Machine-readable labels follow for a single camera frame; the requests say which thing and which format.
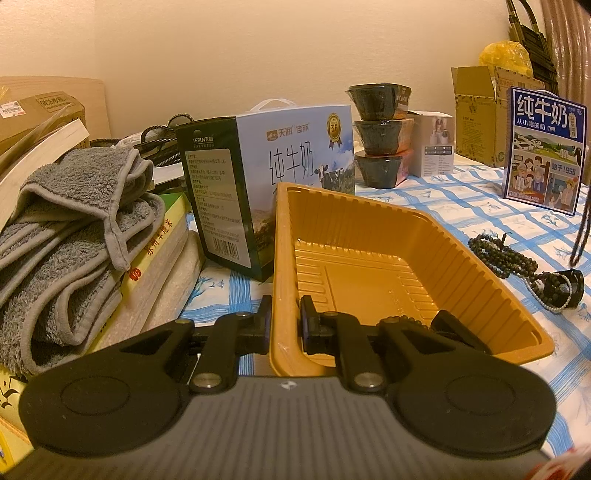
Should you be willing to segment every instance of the circular pad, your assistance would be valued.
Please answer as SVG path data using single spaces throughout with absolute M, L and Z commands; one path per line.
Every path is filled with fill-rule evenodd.
M 61 392 L 61 402 L 80 415 L 105 415 L 123 407 L 129 387 L 112 377 L 87 377 L 73 381 Z
M 454 455 L 503 458 L 539 447 L 556 413 L 537 375 L 487 355 L 424 355 L 394 390 L 409 431 Z
M 70 365 L 23 391 L 21 419 L 35 446 L 69 456 L 114 455 L 157 438 L 182 409 L 180 387 L 157 369 L 138 363 L 100 375 L 100 365 L 64 367 Z

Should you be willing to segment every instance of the gray towel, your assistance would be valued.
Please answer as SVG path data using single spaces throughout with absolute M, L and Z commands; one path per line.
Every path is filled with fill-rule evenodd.
M 125 242 L 139 235 L 134 241 L 130 241 L 130 254 L 138 252 L 147 243 L 164 216 L 163 201 L 150 194 L 146 194 L 146 198 L 150 203 L 137 200 L 115 215 L 116 230 Z M 71 358 L 69 355 L 83 352 L 90 345 L 89 333 L 93 331 L 96 323 L 100 322 L 104 315 L 108 318 L 116 307 L 115 300 L 120 298 L 117 292 L 117 275 L 110 283 L 108 279 L 104 279 L 102 284 L 95 283 L 99 278 L 103 278 L 105 272 L 113 270 L 106 267 L 109 265 L 111 253 L 106 241 L 106 223 L 93 222 L 61 241 L 20 282 L 10 299 L 0 309 L 0 363 L 14 373 L 37 374 L 54 361 Z M 85 340 L 75 352 L 70 348 L 60 356 L 56 351 L 64 344 L 64 333 L 71 328 L 69 324 L 65 327 L 63 319 L 65 318 L 66 322 L 70 320 L 67 314 L 59 315 L 52 312 L 56 310 L 57 298 L 64 289 L 67 290 L 64 293 L 66 296 L 72 296 L 73 290 L 69 287 L 72 283 L 80 288 L 94 285 L 98 291 L 87 292 L 87 296 L 92 297 L 92 309 L 86 315 L 81 312 L 79 325 L 70 330 L 70 340 L 78 341 L 80 337 Z M 44 314 L 52 300 L 56 300 L 56 306 L 49 308 L 47 314 Z M 34 343 L 38 346 L 37 353 L 40 355 L 38 358 L 48 355 L 51 361 L 43 363 L 38 358 L 37 361 L 34 359 L 31 351 L 34 331 Z
M 65 219 L 61 209 L 54 209 L 39 198 L 72 210 L 72 218 L 79 218 L 77 215 L 82 213 L 101 219 L 113 266 L 126 271 L 132 258 L 117 225 L 117 210 L 142 195 L 153 169 L 152 162 L 143 160 L 136 149 L 72 150 L 59 163 L 41 167 L 29 176 L 11 221 L 19 217 L 27 222 Z
M 142 198 L 154 211 L 154 220 L 150 228 L 145 228 L 128 241 L 129 253 L 133 257 L 139 254 L 164 220 L 165 209 L 162 200 L 151 194 L 145 194 Z M 125 227 L 122 222 L 118 223 L 123 230 Z M 41 341 L 50 340 L 63 346 L 82 343 L 100 307 L 122 276 L 123 272 L 115 270 L 107 262 L 87 277 L 69 284 L 43 309 L 35 326 L 33 338 Z
M 0 308 L 25 277 L 64 238 L 88 225 L 77 222 L 16 223 L 0 235 Z

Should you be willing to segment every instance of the white wall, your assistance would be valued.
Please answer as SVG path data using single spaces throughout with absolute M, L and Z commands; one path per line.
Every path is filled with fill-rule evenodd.
M 95 0 L 0 0 L 0 76 L 97 78 Z
M 368 82 L 453 112 L 450 67 L 507 38 L 507 17 L 505 0 L 96 0 L 96 49 L 117 136 L 265 98 L 348 102 Z

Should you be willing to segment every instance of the metal screw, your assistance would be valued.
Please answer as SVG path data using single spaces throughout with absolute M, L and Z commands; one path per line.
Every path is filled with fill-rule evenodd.
M 218 374 L 204 372 L 193 377 L 193 385 L 201 388 L 213 388 L 222 383 L 222 377 Z
M 362 388 L 376 388 L 384 383 L 384 378 L 374 372 L 363 372 L 355 375 L 353 379 L 358 387 Z

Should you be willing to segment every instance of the blue checkered tablecloth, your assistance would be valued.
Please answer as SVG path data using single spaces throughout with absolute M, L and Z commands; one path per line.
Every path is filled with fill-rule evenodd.
M 502 236 L 506 243 L 538 262 L 538 271 L 568 269 L 587 187 L 573 218 L 540 207 L 501 198 L 502 170 L 486 166 L 456 166 L 454 173 L 410 177 L 396 189 L 376 190 L 357 185 L 356 194 L 430 213 L 460 241 L 479 233 Z M 544 310 L 525 284 L 512 275 L 504 280 L 515 296 L 546 329 L 554 353 L 526 367 L 553 389 L 558 413 L 544 450 L 559 455 L 573 445 L 591 441 L 591 254 L 577 266 L 585 275 L 585 294 L 578 308 L 554 315 Z M 259 283 L 208 261 L 183 311 L 196 323 L 211 323 L 228 312 L 254 311 L 264 294 L 272 294 L 272 280 Z M 252 356 L 241 359 L 241 374 L 252 374 Z

